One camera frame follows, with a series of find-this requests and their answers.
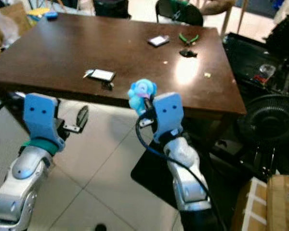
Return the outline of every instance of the wooden table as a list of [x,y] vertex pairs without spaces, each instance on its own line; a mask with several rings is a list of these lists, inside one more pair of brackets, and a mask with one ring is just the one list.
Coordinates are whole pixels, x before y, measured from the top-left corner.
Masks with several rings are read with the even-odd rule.
[[[179,54],[180,32],[190,39],[199,34],[190,48],[197,58]],[[147,44],[158,35],[169,35],[170,43]],[[112,91],[82,78],[92,68],[117,73]],[[141,78],[156,82],[158,94],[180,93],[186,117],[221,121],[208,136],[212,141],[246,112],[215,28],[59,14],[55,21],[43,18],[0,57],[1,100],[8,91],[23,91],[129,107],[127,91]]]

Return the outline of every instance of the stuffed animal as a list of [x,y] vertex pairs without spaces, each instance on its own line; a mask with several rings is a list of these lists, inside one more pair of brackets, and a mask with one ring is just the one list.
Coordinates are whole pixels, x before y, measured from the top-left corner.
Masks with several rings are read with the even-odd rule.
[[151,95],[155,95],[158,88],[155,83],[148,79],[140,79],[136,83],[131,84],[131,89],[128,92],[129,104],[138,115],[145,112],[144,98],[150,99]]

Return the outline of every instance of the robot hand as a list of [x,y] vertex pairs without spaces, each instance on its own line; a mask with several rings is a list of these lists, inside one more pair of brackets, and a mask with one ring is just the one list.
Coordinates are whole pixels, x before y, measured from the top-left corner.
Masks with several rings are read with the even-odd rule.
[[[208,186],[199,170],[199,156],[182,136],[184,112],[180,95],[171,92],[143,100],[146,111],[136,122],[136,133],[147,150],[168,160],[184,230],[218,230]],[[146,126],[152,126],[154,141],[163,147],[164,154],[153,150],[141,138],[139,129]]]
[[30,131],[19,157],[8,169],[0,187],[0,231],[23,231],[29,226],[37,192],[47,178],[53,156],[62,151],[70,132],[82,132],[88,120],[88,107],[77,117],[77,126],[64,125],[57,118],[56,98],[40,94],[25,97],[24,121]]

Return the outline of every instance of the pliers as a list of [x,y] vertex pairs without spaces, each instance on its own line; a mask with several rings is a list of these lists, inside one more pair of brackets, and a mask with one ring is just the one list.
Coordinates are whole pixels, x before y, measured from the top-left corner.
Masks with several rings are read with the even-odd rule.
[[191,40],[187,40],[187,38],[185,38],[184,35],[180,33],[179,38],[186,44],[186,46],[190,46],[192,45],[193,42],[195,42],[199,38],[199,35],[196,35],[196,37],[194,37]]

